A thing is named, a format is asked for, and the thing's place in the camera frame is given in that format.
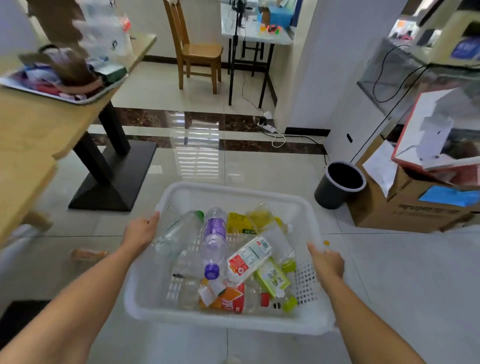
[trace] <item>forearm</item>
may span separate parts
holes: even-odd
[[[425,363],[340,277],[329,278],[325,290],[353,364]]]
[[[71,352],[88,354],[134,259],[134,252],[119,248],[82,274],[0,352],[0,364],[63,363]]]

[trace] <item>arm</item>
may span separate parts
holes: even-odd
[[[120,248],[50,302],[2,351],[0,364],[85,363],[132,262],[155,236],[159,213],[129,223]]]
[[[327,292],[353,364],[425,364],[390,326],[367,307],[342,280],[344,261],[339,253],[319,252],[308,243],[318,280]]]

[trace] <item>power strip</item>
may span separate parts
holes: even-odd
[[[265,129],[269,133],[275,134],[277,132],[274,126],[268,124],[261,125],[260,123],[257,123],[257,125],[260,126],[262,129]]]

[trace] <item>black trash can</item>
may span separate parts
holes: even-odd
[[[345,203],[349,194],[363,190],[366,184],[365,176],[353,164],[333,161],[325,168],[325,175],[315,190],[315,200],[321,207],[335,210]]]

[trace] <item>purple bottle cap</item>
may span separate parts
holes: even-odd
[[[205,267],[205,278],[217,279],[220,275],[220,268],[217,264],[209,264]]]

